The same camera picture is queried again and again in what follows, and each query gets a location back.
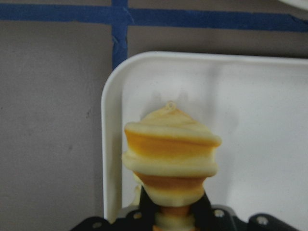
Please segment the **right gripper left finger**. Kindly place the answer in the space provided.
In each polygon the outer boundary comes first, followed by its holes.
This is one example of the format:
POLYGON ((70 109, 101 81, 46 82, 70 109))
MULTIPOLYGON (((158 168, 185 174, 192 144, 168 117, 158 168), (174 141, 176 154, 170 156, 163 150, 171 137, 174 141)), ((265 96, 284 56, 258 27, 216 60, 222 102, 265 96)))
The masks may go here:
POLYGON ((141 189, 139 205, 124 208, 114 222, 94 216, 81 221, 73 231, 152 231, 158 205, 141 189))

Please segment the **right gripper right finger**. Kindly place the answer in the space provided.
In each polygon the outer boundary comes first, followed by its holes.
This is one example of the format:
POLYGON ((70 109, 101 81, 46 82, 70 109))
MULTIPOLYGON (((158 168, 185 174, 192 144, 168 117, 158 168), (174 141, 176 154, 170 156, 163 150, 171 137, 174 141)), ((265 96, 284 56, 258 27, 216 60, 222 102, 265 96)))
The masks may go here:
POLYGON ((247 221, 224 205, 211 205, 207 194, 191 205, 195 226, 201 231, 296 231, 297 228, 266 213, 251 215, 247 221))

